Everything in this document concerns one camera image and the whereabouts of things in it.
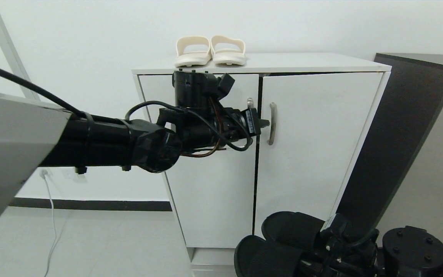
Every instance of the white cord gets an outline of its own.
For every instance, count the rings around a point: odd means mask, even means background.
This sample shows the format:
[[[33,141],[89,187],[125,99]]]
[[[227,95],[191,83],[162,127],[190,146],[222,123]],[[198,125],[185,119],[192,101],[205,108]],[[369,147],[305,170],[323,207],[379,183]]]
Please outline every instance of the white cord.
[[[54,221],[54,202],[52,201],[51,190],[49,189],[49,184],[47,183],[47,179],[45,178],[45,176],[48,174],[49,173],[45,169],[40,172],[40,177],[42,177],[42,179],[44,179],[45,186],[47,187],[47,193],[49,194],[49,201],[51,201],[52,227],[54,227],[54,242],[52,243],[51,250],[49,251],[49,255],[47,256],[47,269],[45,271],[44,277],[46,277],[47,274],[49,273],[49,266],[51,265],[51,256],[52,256],[52,253],[54,252],[54,248],[56,247],[57,239],[58,239],[58,232],[56,231],[56,223]]]

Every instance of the black slipper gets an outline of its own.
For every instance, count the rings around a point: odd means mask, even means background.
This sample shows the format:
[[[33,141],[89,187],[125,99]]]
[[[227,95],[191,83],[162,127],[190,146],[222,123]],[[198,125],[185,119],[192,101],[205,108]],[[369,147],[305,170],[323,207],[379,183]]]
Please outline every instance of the black slipper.
[[[323,224],[301,212],[276,212],[264,220],[261,231],[266,240],[302,249],[305,258],[322,261],[327,253],[319,235]]]
[[[248,235],[235,249],[235,272],[237,277],[312,277],[319,274],[321,265],[302,260],[302,252],[302,249]]]
[[[342,233],[344,237],[340,239],[354,242],[362,238],[363,234],[357,231],[348,219],[342,215],[337,217],[345,228]],[[322,262],[328,255],[326,244],[329,239],[321,236],[324,223],[323,220],[301,212],[276,212],[265,219],[261,230],[266,240],[302,249],[304,258]],[[361,268],[373,267],[376,259],[375,239],[352,249],[343,260]]]

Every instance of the white slipper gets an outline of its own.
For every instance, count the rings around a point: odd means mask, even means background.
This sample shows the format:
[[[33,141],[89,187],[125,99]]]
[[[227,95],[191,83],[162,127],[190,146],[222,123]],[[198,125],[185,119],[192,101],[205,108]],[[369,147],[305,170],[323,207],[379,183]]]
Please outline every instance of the white slipper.
[[[223,48],[215,50],[218,43],[230,43],[239,49]],[[246,44],[241,39],[215,35],[211,38],[211,53],[215,64],[226,63],[227,65],[245,65],[246,64]]]
[[[206,51],[190,51],[185,52],[189,45],[206,45]],[[175,67],[191,65],[206,65],[211,60],[211,42],[207,37],[192,36],[181,37],[177,40],[177,58],[175,59]]]

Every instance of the cabinet door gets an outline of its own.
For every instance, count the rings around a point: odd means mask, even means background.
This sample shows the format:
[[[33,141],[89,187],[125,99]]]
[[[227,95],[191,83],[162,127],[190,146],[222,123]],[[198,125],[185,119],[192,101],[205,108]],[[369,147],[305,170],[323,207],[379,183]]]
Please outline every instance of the cabinet door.
[[[257,103],[258,75],[232,77],[235,84],[220,102],[241,110],[246,109],[249,97]],[[141,75],[139,80],[145,100],[175,104],[170,75]],[[148,107],[153,122],[159,108]],[[255,142],[245,152],[229,149],[206,158],[181,157],[167,170],[167,185],[187,247],[235,248],[252,233],[254,176]]]
[[[347,170],[354,166],[351,158],[382,75],[355,72],[264,77],[262,117],[270,118],[269,104],[276,103],[277,125],[273,145],[268,144],[269,128],[261,134],[257,235],[261,234],[262,221],[274,212],[288,210],[327,219]]]

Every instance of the white floor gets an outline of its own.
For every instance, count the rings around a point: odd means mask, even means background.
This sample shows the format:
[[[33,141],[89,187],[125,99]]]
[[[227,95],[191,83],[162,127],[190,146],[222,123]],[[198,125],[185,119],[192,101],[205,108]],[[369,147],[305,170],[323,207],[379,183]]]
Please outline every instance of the white floor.
[[[0,277],[44,276],[54,239],[50,213],[49,209],[7,208],[0,218]],[[60,209],[55,216],[60,241],[48,277],[192,276],[171,212]],[[228,277],[235,272],[209,275]]]

